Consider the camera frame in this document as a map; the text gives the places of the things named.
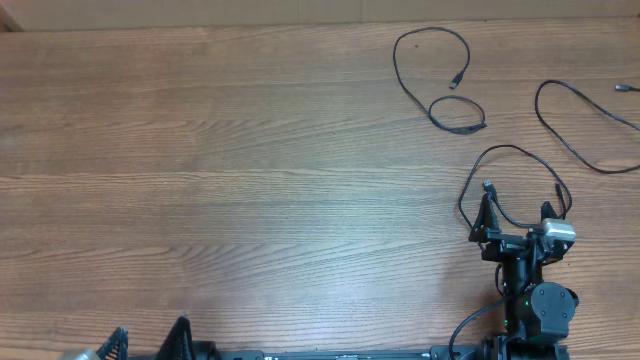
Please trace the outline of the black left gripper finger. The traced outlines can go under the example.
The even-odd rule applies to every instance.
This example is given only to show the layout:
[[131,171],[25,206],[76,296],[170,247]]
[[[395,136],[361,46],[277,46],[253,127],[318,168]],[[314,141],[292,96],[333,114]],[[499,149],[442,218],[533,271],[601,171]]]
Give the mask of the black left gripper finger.
[[162,343],[156,360],[194,360],[190,321],[179,317]]
[[100,360],[128,359],[128,329],[118,327],[96,351]]

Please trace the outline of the black usb cable long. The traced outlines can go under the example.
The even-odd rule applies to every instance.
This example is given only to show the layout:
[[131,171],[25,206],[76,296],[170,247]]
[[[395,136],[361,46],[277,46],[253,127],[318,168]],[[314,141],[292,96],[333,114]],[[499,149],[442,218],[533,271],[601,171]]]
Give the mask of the black usb cable long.
[[454,200],[459,223],[469,230],[478,214],[482,182],[494,183],[493,204],[499,226],[507,234],[521,235],[541,221],[540,207],[548,201],[561,219],[569,217],[572,194],[568,182],[550,161],[516,145],[489,145],[462,154],[464,172]]

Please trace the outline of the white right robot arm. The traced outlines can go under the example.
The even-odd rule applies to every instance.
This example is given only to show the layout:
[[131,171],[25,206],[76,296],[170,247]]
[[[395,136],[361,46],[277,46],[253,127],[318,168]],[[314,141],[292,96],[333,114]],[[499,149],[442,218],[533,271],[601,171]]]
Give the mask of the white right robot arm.
[[484,247],[481,257],[495,262],[502,274],[498,305],[505,311],[505,331],[485,339],[473,359],[567,359],[559,342],[579,305],[577,294],[543,279],[545,266],[561,261],[574,245],[573,225],[544,218],[525,235],[504,234],[493,194],[483,195],[469,240]]

